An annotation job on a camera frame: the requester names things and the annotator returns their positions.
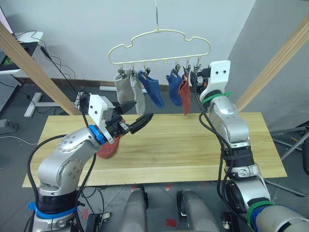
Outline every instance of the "white plastic hanger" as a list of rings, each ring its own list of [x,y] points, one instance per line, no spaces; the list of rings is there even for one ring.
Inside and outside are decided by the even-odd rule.
[[[125,44],[119,44],[116,47],[113,47],[109,52],[108,52],[108,60],[110,61],[110,63],[112,64],[119,64],[120,67],[123,67],[124,64],[131,64],[131,66],[133,67],[135,63],[142,63],[143,65],[146,64],[146,62],[153,62],[154,64],[156,64],[157,61],[159,60],[164,60],[164,63],[166,64],[168,62],[169,59],[174,59],[176,62],[178,62],[179,59],[181,58],[186,58],[187,61],[190,60],[191,57],[197,57],[198,60],[201,59],[202,56],[207,55],[210,51],[211,51],[211,44],[208,40],[202,38],[202,37],[198,37],[198,36],[193,36],[191,39],[186,39],[185,33],[178,31],[178,30],[171,30],[171,29],[159,29],[159,24],[158,24],[158,6],[157,6],[157,0],[155,0],[155,8],[156,8],[156,30],[154,31],[149,31],[149,32],[145,32],[142,34],[139,34],[135,37],[133,37],[131,39],[131,45],[126,46]],[[119,48],[119,47],[125,47],[125,48],[131,48],[133,47],[133,41],[139,37],[142,37],[144,35],[149,35],[149,34],[154,34],[154,33],[161,33],[164,31],[168,31],[168,32],[174,32],[174,33],[178,33],[183,35],[183,40],[186,42],[190,42],[193,39],[198,39],[198,40],[202,40],[204,42],[206,42],[208,44],[209,50],[206,51],[205,53],[201,53],[201,54],[196,54],[196,55],[187,55],[187,56],[181,56],[181,57],[168,57],[168,58],[159,58],[159,59],[146,59],[146,60],[134,60],[134,61],[126,61],[126,62],[112,62],[111,60],[111,53]]]

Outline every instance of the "wooden post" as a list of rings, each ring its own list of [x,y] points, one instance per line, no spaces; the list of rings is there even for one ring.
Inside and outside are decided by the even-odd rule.
[[[236,102],[241,111],[282,69],[282,67],[298,52],[309,38],[309,14],[298,25],[291,37],[285,42],[279,52],[273,57],[263,71],[256,77],[246,91]]]
[[[54,84],[42,68],[31,58],[25,49],[9,33],[0,22],[0,48],[10,59],[27,74],[38,87],[69,115],[79,115],[81,112]]]

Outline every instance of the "green cable tie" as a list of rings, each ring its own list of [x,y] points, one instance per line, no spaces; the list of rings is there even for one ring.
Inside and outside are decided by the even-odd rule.
[[[248,223],[248,226],[254,231],[254,229],[252,228],[251,226],[251,213],[254,209],[262,206],[262,205],[268,205],[268,204],[274,204],[273,202],[270,202],[270,201],[261,201],[261,202],[257,202],[257,203],[254,203],[250,206],[250,208],[248,209],[247,211],[247,223]]]
[[[208,102],[208,101],[210,101],[210,100],[212,100],[212,99],[214,99],[214,98],[216,98],[216,97],[220,97],[220,96],[227,96],[227,97],[229,97],[229,96],[231,96],[231,94],[232,94],[232,92],[214,94],[214,95],[212,95],[212,96],[207,97],[206,99],[204,99],[204,100],[202,101],[202,105],[204,105],[206,102]]]

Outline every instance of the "gray floor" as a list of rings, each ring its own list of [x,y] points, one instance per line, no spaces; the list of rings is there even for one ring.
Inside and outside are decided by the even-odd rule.
[[[105,95],[111,101],[116,100],[116,93],[114,92],[101,92],[98,88],[83,89],[92,93]],[[75,98],[75,93],[68,87],[63,87],[62,90],[70,99],[73,100]],[[34,86],[25,85],[21,88],[21,91],[32,97],[39,89]],[[156,114],[182,113],[181,107],[177,107],[171,103],[168,93],[162,92],[161,94],[166,105],[164,109],[155,107],[148,96],[145,95],[147,112],[154,112]],[[43,96],[42,101],[50,101],[50,99],[47,96]],[[48,115],[58,115],[63,113],[63,111],[60,108],[53,108],[46,114],[35,112],[32,118],[24,118],[23,115],[28,103],[29,101],[25,95],[16,92],[1,112],[0,119],[7,118],[18,123],[18,131],[10,135],[23,138],[31,143],[36,143]],[[41,112],[46,110],[48,108],[39,108]],[[191,112],[198,113],[197,105],[194,103]],[[291,135],[295,137],[299,136],[298,134],[286,134],[277,137],[288,143],[293,143],[293,140],[290,138]],[[28,155],[34,146],[16,139],[5,138],[0,139],[0,147],[0,232],[19,232],[23,231],[26,221],[31,215],[31,212],[27,210],[27,205],[34,200],[31,189],[21,188],[25,178]],[[281,145],[276,145],[276,147],[280,155],[286,150]],[[304,193],[309,193],[309,176],[302,169],[301,153],[298,151],[292,153],[286,159],[284,167],[288,173],[288,178],[276,178],[271,179],[271,181]],[[217,196],[216,186],[212,182],[159,183],[145,184],[144,186],[149,198],[149,209],[147,210],[149,232],[188,229],[185,223],[179,223],[178,221],[176,193],[179,190],[191,189],[196,191],[213,211],[219,224],[221,213],[226,211],[224,203]],[[101,231],[118,231],[122,211],[133,187],[132,185],[107,186],[101,190],[104,196],[105,211],[112,213],[112,217],[103,225]],[[88,196],[92,191],[93,188],[86,188],[84,193]],[[269,186],[269,191],[273,201],[286,205],[309,218],[308,197],[299,198],[272,186]],[[102,202],[98,193],[89,198],[89,202],[93,206],[95,213],[102,211]],[[79,209],[83,213],[87,212],[87,210],[91,213],[89,207],[80,207]],[[81,221],[85,225],[86,221],[84,219],[81,219]],[[174,223],[172,226],[176,227],[167,226],[167,222]],[[251,231],[242,222],[240,222],[240,225],[242,232]]]

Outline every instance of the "wooden tabletop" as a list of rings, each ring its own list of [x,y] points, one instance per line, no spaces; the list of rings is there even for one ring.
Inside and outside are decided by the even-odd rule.
[[[240,113],[248,123],[255,162],[264,178],[283,177],[286,172],[261,113]],[[124,115],[132,123],[137,115]],[[40,142],[59,134],[72,133],[84,127],[81,116],[49,116]],[[33,178],[39,186],[37,170],[52,154],[60,139],[42,146],[31,163]],[[154,115],[145,128],[120,139],[117,152],[110,159],[97,157],[88,186],[216,180],[220,146],[215,135],[198,121],[198,114]],[[90,159],[81,175],[84,179]],[[30,187],[26,176],[23,187]]]

